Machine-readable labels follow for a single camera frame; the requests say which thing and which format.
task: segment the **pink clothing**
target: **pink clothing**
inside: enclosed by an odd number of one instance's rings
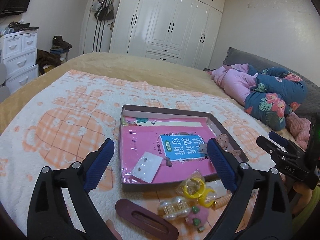
[[[244,71],[246,65],[248,64],[234,66]],[[256,85],[254,77],[235,70],[233,66],[222,66],[212,71],[211,79],[242,106],[245,104],[245,98],[250,94],[250,87]]]

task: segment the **drawer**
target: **drawer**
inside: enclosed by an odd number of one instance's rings
[[[20,54],[19,56],[12,56],[3,60],[7,67],[7,77],[12,76],[15,71],[21,71],[36,63],[36,51],[29,50]]]
[[[162,60],[162,61],[167,61],[167,62],[171,62],[171,63],[175,63],[175,64],[178,62],[178,59],[179,59],[177,57],[171,57],[171,56],[158,54],[158,53],[154,53],[154,52],[149,52],[149,51],[147,51],[146,57],[158,59],[158,60]]]
[[[4,38],[3,59],[21,53],[22,35]]]
[[[19,71],[15,75],[6,80],[5,85],[9,88],[10,94],[29,83],[31,80],[38,77],[38,65],[31,66],[26,70]]]
[[[164,45],[151,43],[151,42],[148,43],[147,51],[181,58],[181,50],[170,48]]]
[[[225,0],[211,0],[210,6],[217,9],[220,12],[223,12],[224,1]]]
[[[28,33],[22,35],[21,51],[35,49],[37,47],[37,33]]]

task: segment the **blue gripper pad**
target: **blue gripper pad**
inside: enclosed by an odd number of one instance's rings
[[[113,154],[115,152],[115,145],[112,140],[100,150],[99,155],[96,157],[90,168],[87,170],[84,190],[89,193],[90,190],[95,189],[106,170]]]
[[[234,193],[237,189],[236,174],[222,153],[217,141],[210,139],[207,144],[209,158],[215,167],[224,187]]]
[[[269,133],[269,138],[271,140],[273,140],[274,142],[276,142],[277,144],[281,145],[282,147],[287,147],[287,145],[288,145],[287,139],[283,138],[282,136],[280,136],[279,134],[277,134],[274,131],[271,131]]]

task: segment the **white wall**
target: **white wall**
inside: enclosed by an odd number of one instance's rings
[[[210,68],[229,47],[301,73],[320,86],[320,16],[310,0],[226,0]]]
[[[52,38],[62,35],[73,48],[69,58],[79,55],[80,32],[88,0],[30,0],[26,13],[0,19],[1,28],[12,21],[24,20],[32,27],[39,27],[37,48],[50,51]]]

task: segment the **yellow bracelet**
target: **yellow bracelet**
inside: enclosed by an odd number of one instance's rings
[[[183,194],[187,198],[195,199],[199,198],[205,191],[206,185],[205,182],[201,178],[191,178],[190,180],[194,180],[195,182],[200,184],[199,190],[194,194],[189,194],[188,192],[188,184],[183,187]]]
[[[208,187],[208,188],[205,189],[204,193],[199,197],[198,202],[199,202],[199,204],[200,204],[201,206],[204,206],[204,207],[209,208],[209,207],[211,207],[212,204],[214,203],[214,199],[211,200],[210,202],[207,202],[207,203],[206,203],[206,201],[205,201],[206,198],[207,198],[207,195],[208,195],[210,192],[215,193],[215,191],[214,191],[212,188]]]

